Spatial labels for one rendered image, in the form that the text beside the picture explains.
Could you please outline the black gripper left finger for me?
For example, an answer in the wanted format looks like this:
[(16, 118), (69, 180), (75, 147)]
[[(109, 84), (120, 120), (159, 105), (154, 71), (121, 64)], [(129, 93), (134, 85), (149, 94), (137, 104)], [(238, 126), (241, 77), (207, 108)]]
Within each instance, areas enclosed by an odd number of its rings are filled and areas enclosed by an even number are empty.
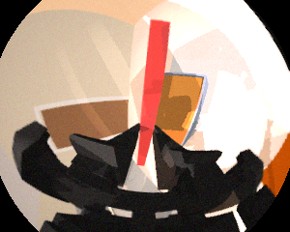
[(118, 187), (122, 187), (129, 174), (140, 127), (141, 124), (137, 123), (109, 140), (90, 138), (90, 136), (76, 133), (69, 135), (71, 137), (69, 139), (77, 155), (82, 154), (86, 158), (106, 162), (113, 166), (115, 177), (118, 179)]

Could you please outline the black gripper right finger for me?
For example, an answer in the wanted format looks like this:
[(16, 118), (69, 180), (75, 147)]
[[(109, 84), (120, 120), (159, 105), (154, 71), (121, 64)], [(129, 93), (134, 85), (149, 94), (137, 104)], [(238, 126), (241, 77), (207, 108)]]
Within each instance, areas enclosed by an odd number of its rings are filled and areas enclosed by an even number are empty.
[(168, 189), (169, 183), (179, 178), (187, 167), (215, 160), (218, 162), (222, 156), (222, 151), (219, 150), (187, 150), (158, 127), (154, 128), (152, 143), (154, 158), (156, 158), (158, 190)]

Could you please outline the red rectangular lid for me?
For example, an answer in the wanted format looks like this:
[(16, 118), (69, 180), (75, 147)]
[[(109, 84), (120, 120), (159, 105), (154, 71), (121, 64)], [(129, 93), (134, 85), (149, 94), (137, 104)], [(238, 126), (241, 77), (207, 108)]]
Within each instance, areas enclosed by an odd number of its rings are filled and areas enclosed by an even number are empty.
[(150, 142), (152, 142), (156, 127), (157, 109), (158, 104), (160, 104), (161, 89), (163, 89), (161, 84), (164, 81), (164, 67), (165, 61), (167, 61), (169, 26), (171, 26), (171, 22), (168, 20), (150, 19), (137, 165), (145, 166)]

